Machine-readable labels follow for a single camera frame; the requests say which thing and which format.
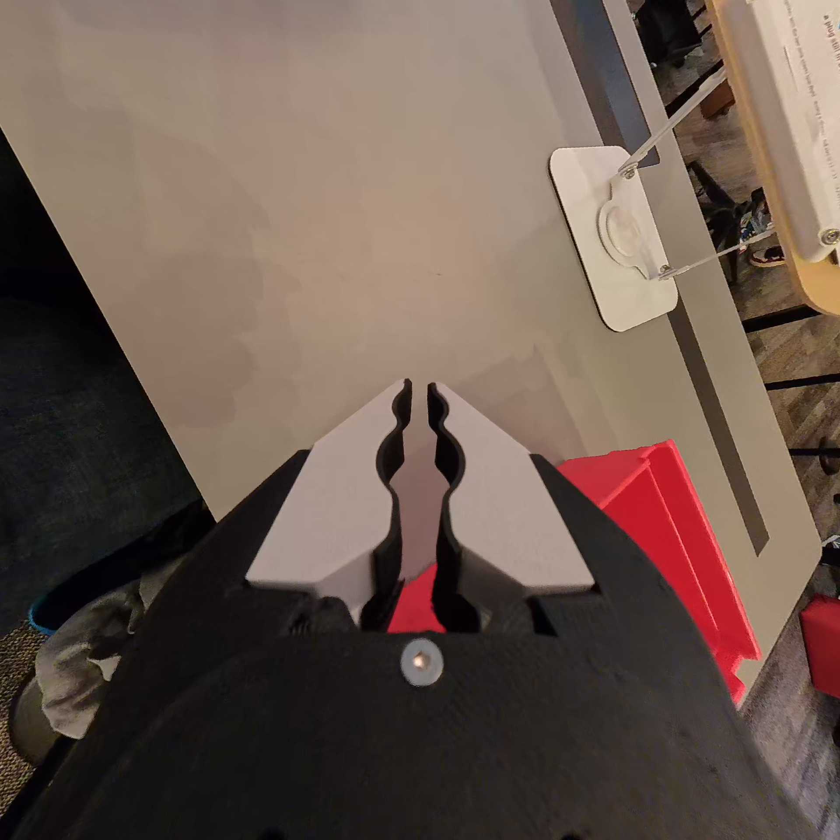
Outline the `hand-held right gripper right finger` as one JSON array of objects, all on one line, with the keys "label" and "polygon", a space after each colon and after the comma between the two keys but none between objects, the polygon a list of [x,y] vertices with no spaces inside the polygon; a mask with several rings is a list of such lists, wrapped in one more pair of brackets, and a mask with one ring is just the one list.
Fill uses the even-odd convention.
[{"label": "hand-held right gripper right finger", "polygon": [[427,387],[434,464],[446,480],[432,605],[448,632],[480,632],[533,597],[595,579],[529,451],[448,386]]}]

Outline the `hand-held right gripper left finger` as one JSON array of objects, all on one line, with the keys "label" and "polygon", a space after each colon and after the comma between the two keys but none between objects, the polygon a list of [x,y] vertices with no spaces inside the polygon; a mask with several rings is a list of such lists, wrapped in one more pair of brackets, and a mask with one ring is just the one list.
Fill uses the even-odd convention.
[{"label": "hand-held right gripper left finger", "polygon": [[388,624],[403,551],[392,479],[412,402],[411,381],[397,381],[314,444],[248,569],[250,586],[337,599],[359,627]]}]

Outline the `red plastic bin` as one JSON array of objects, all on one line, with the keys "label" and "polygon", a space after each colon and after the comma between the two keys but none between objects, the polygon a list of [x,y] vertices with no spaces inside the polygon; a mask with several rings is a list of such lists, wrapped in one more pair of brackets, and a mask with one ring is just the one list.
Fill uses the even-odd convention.
[{"label": "red plastic bin", "polygon": [[732,701],[760,646],[729,567],[674,441],[573,458],[557,470],[652,561],[703,637]]}]

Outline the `instruction sheet on stand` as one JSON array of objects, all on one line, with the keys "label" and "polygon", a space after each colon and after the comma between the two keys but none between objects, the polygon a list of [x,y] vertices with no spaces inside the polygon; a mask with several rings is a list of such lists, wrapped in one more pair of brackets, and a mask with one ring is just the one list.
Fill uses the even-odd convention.
[{"label": "instruction sheet on stand", "polygon": [[676,278],[718,258],[673,268],[638,173],[658,142],[728,81],[752,123],[746,132],[770,176],[774,232],[796,264],[828,265],[838,251],[838,214],[816,179],[791,66],[778,26],[780,2],[721,2],[714,17],[722,66],[696,84],[662,128],[633,153],[621,146],[559,148],[549,174],[605,326],[617,333],[673,311]]}]

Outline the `grey cloth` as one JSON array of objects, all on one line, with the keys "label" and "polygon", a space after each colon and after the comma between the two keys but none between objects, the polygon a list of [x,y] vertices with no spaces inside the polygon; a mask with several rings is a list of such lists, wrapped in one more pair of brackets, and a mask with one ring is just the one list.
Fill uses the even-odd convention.
[{"label": "grey cloth", "polygon": [[89,730],[123,650],[156,596],[182,563],[178,558],[100,595],[73,613],[35,660],[40,707],[51,729],[80,740]]}]

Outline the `red and black bag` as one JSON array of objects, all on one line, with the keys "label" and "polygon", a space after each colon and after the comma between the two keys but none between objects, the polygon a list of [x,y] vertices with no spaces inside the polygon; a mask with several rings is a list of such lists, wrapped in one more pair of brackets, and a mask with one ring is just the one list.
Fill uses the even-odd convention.
[{"label": "red and black bag", "polygon": [[814,688],[839,698],[839,599],[814,595],[800,614],[801,633]]}]

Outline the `printed instruction sheet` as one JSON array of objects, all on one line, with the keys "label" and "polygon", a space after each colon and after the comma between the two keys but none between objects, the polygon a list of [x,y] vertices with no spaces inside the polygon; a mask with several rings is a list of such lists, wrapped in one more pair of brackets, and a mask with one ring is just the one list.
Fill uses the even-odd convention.
[{"label": "printed instruction sheet", "polygon": [[839,191],[839,4],[780,2],[780,36],[791,66],[797,106],[832,214]]}]

